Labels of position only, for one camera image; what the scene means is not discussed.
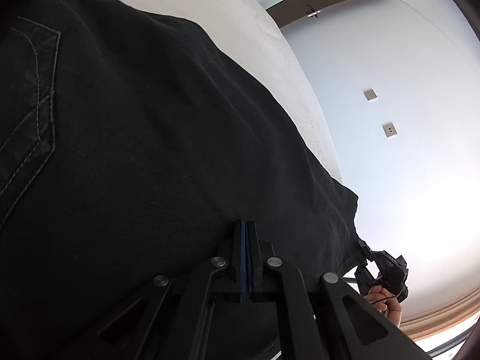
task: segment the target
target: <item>jeans back pocket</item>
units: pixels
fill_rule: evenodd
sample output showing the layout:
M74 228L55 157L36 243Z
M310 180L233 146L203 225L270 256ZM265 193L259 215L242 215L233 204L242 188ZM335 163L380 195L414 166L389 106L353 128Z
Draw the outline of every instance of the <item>jeans back pocket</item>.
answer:
M0 43L0 230L55 150L60 33L17 17Z

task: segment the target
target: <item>finger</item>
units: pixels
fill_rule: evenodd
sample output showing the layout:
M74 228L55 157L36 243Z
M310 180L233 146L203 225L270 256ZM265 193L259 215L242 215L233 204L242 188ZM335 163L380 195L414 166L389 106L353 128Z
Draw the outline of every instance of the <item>finger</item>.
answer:
M378 293L378 294L369 294L369 295L365 295L363 298L364 298L366 301L368 301L368 302L375 302L376 300L380 300L380 299L385 298L385 295L380 294L380 293Z
M374 304L373 307L380 312L386 311L388 308L387 305L383 303Z
M392 293L385 288L382 288L381 293L385 296L392 296ZM385 303L389 310L388 320L396 327L399 327L402 321L402 305L398 302L397 298L387 299Z
M368 293L369 294L376 294L376 293L379 293L381 290L382 290L382 286L375 286L375 287L370 288Z

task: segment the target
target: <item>metal rivet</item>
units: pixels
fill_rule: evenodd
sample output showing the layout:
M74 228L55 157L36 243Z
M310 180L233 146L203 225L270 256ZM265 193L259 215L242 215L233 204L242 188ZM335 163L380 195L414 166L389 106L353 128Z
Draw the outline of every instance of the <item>metal rivet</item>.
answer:
M218 268L220 268L221 266L224 266L225 264L227 263L226 259L224 259L223 257L213 257L213 259L210 260L210 264L212 264L213 266L216 266Z
M159 274L153 278L153 284L155 284L157 287L165 287L169 281L169 278L163 274Z
M278 257L270 257L268 260L267 260L267 264L269 266L273 266L273 267L277 267L277 266L280 266L282 265L282 259L279 259Z
M327 272L323 275L324 280L327 283L335 284L338 281L338 275L333 272Z

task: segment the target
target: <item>wall plate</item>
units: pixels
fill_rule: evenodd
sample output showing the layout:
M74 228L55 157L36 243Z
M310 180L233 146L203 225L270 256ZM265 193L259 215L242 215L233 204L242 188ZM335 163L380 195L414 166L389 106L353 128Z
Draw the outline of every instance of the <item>wall plate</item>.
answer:
M393 123L387 123L383 125L383 130L385 131L385 134L387 135L387 137L393 137L393 135L398 134Z
M367 91L364 91L365 97L367 98L368 101L370 100L375 100L377 98L377 94L373 89L369 89Z

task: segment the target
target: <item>black jeans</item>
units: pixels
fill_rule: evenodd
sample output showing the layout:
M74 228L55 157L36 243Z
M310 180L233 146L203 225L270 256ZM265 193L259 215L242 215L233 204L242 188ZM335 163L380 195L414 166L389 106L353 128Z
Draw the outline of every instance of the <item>black jeans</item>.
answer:
M303 272L350 269L357 197L195 23L117 0L30 0L0 45L0 323L52 352L253 219ZM278 347L271 304L219 305L209 359Z

